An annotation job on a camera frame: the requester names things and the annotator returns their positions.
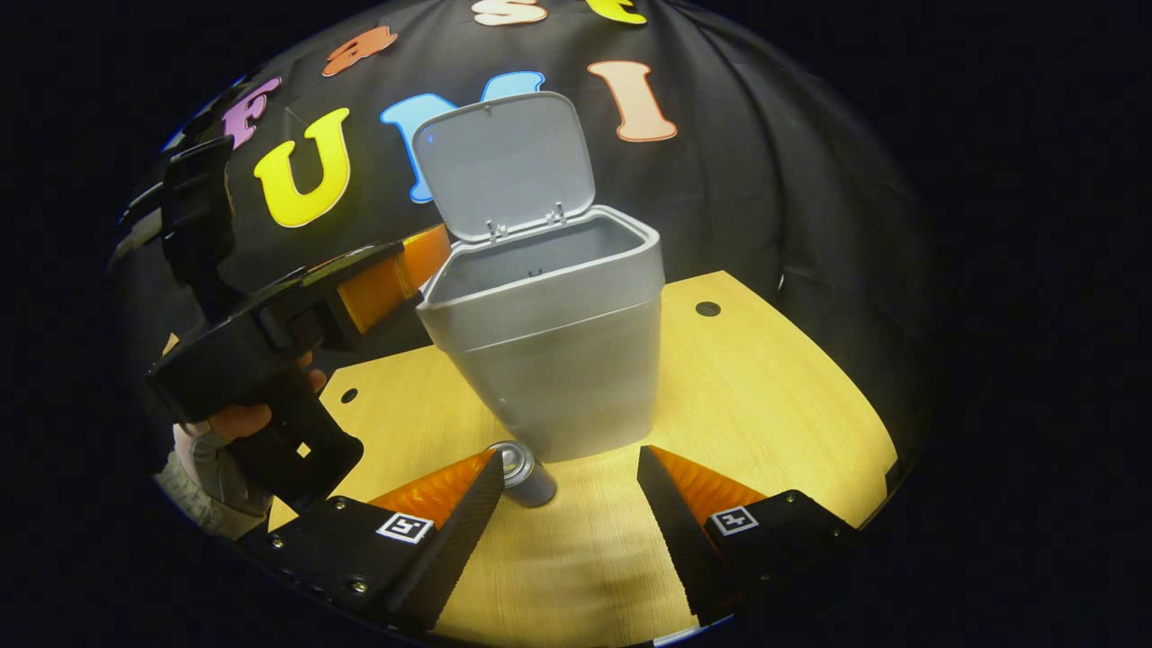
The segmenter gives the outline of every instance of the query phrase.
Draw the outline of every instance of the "trash can lid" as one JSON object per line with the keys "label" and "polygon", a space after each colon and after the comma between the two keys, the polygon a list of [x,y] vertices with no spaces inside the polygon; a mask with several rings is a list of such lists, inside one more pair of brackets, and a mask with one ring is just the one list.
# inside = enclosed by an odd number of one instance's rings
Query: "trash can lid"
{"label": "trash can lid", "polygon": [[586,210],[596,196],[576,106],[530,92],[480,101],[430,119],[412,155],[448,229],[469,242]]}

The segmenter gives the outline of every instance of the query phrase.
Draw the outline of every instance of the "yellow letter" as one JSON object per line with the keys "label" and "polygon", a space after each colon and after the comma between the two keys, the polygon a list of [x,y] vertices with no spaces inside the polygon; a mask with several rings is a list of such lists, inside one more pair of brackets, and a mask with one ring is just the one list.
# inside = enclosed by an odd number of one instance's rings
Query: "yellow letter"
{"label": "yellow letter", "polygon": [[536,0],[480,0],[472,5],[472,12],[477,14],[476,22],[488,27],[535,23],[548,17],[547,10],[535,5]]}
{"label": "yellow letter", "polygon": [[588,6],[592,8],[593,12],[600,14],[601,16],[608,18],[609,21],[616,21],[617,23],[628,24],[644,24],[647,18],[639,14],[629,14],[624,10],[624,7],[631,7],[631,0],[586,0]]}
{"label": "yellow letter", "polygon": [[264,183],[264,199],[268,203],[272,219],[285,227],[300,227],[320,218],[328,212],[344,195],[350,178],[348,146],[344,144],[344,133],[340,122],[348,116],[348,108],[336,108],[312,122],[304,130],[304,137],[316,140],[320,152],[320,167],[324,178],[320,186],[308,195],[296,190],[296,181],[291,176],[291,155],[296,143],[288,141],[264,156],[252,174]]}
{"label": "yellow letter", "polygon": [[676,125],[664,119],[655,103],[647,73],[651,68],[636,61],[601,61],[588,66],[588,71],[604,78],[620,110],[616,135],[626,142],[655,142],[676,135]]}

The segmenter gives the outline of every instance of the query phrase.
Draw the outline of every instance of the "light wood surface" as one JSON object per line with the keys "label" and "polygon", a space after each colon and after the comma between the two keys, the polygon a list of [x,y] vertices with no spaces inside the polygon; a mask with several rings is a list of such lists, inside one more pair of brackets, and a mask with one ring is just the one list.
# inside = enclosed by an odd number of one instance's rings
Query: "light wood surface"
{"label": "light wood surface", "polygon": [[[596,457],[548,464],[539,508],[503,498],[435,632],[501,646],[623,646],[696,624],[636,482],[652,444],[772,496],[799,489],[854,526],[884,500],[896,459],[849,378],[767,302],[725,272],[662,293],[652,432]],[[696,304],[712,301],[720,315]],[[358,395],[349,404],[341,395]],[[323,398],[364,442],[335,493],[367,500],[509,438],[435,347],[340,369]],[[279,500],[271,527],[294,517]]]}

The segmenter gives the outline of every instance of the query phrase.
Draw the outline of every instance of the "gray trash can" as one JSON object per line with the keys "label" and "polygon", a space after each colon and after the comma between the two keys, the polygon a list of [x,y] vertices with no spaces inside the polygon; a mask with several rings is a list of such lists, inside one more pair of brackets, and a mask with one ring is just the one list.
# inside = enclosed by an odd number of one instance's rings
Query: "gray trash can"
{"label": "gray trash can", "polygon": [[554,92],[464,106],[412,136],[460,241],[416,311],[541,461],[644,438],[660,357],[654,229],[593,205],[576,108]]}

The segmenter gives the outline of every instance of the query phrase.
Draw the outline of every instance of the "orange letter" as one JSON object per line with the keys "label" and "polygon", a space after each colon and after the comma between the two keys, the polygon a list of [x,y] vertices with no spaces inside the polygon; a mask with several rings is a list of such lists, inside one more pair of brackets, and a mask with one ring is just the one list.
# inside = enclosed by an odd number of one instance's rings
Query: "orange letter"
{"label": "orange letter", "polygon": [[472,5],[472,10],[477,14],[476,22],[488,27],[535,23],[548,17],[547,10],[535,5],[536,0],[480,0]]}
{"label": "orange letter", "polygon": [[588,0],[593,12],[617,23],[644,24],[647,18],[639,14],[629,14],[624,7],[632,7],[631,0]]}
{"label": "orange letter", "polygon": [[348,146],[344,144],[344,131],[340,122],[348,116],[348,108],[336,108],[321,116],[304,129],[304,137],[316,140],[320,153],[320,168],[324,178],[320,186],[308,194],[296,190],[296,181],[291,176],[291,155],[296,143],[285,142],[268,151],[256,163],[252,175],[264,183],[264,199],[268,203],[272,219],[285,227],[300,227],[320,218],[335,206],[344,195],[350,178]]}
{"label": "orange letter", "polygon": [[332,62],[325,66],[324,71],[320,74],[324,76],[336,76],[364,56],[371,56],[392,45],[392,42],[395,39],[395,33],[388,33],[388,25],[365,31],[340,47],[336,47],[335,52],[328,54],[328,60]]}
{"label": "orange letter", "polygon": [[588,71],[606,81],[616,99],[621,119],[616,135],[621,140],[655,142],[676,135],[676,125],[664,119],[644,78],[652,68],[636,61],[601,61],[588,66]]}

